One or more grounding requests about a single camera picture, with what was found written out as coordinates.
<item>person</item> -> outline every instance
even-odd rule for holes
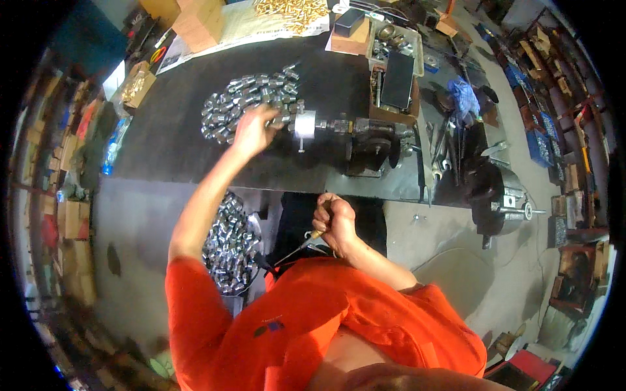
[[[295,262],[232,318],[200,261],[227,186],[277,131],[266,105],[200,182],[173,229],[165,291],[184,390],[500,390],[486,350],[441,290],[365,244],[348,202],[326,193],[312,224],[338,258]],[[331,218],[327,209],[332,210]]]

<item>workbench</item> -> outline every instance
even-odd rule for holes
[[[205,140],[200,132],[204,100],[221,91],[227,83],[245,74],[280,71],[299,62],[299,98],[306,109],[317,111],[317,119],[368,117],[370,72],[364,56],[324,51],[330,32],[307,38],[277,39],[247,44],[190,60],[157,77],[135,111],[133,121],[115,163],[113,176],[147,181],[198,183],[214,166],[227,145]],[[435,87],[446,86],[458,69],[441,57],[436,74],[426,72],[418,79],[421,111],[425,121],[439,127],[444,114],[433,101]],[[484,74],[470,71],[470,77],[486,82]],[[385,163],[382,178],[355,178],[341,174],[345,147],[332,140],[306,143],[298,153],[292,136],[279,132],[270,147],[256,156],[234,179],[233,186],[264,190],[357,195],[385,200],[428,202],[421,188],[421,156],[413,153],[399,168]],[[426,147],[429,141],[422,141]],[[455,205],[447,201],[444,204]]]

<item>paper sheet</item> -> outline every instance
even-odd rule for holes
[[[285,20],[280,15],[254,14],[254,1],[246,0],[239,3],[228,4],[222,7],[224,18],[224,30],[220,42],[198,53],[192,53],[180,36],[176,36],[165,53],[163,61],[156,74],[163,73],[189,61],[192,58],[215,53],[235,46],[247,43],[272,41],[277,38],[291,38],[294,36],[315,36],[330,30],[330,18],[323,16],[298,35],[285,27]]]

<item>screwdriver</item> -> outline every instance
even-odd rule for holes
[[[325,201],[324,202],[324,209],[326,210],[326,212],[328,213],[328,215],[331,218],[331,223],[332,223],[332,217],[334,216],[334,213],[331,210],[331,202],[330,201]],[[278,262],[274,263],[274,267],[278,266],[280,263],[282,263],[284,260],[288,259],[290,256],[292,256],[293,254],[297,253],[298,251],[302,250],[303,248],[305,248],[310,242],[314,241],[315,239],[317,239],[318,237],[322,236],[324,234],[324,232],[321,232],[320,230],[314,230],[313,232],[311,232],[311,236],[306,239],[304,241],[303,244],[301,244],[300,246],[298,246],[298,248],[296,248],[294,251],[290,252],[286,257],[284,257],[283,259],[279,260]]]

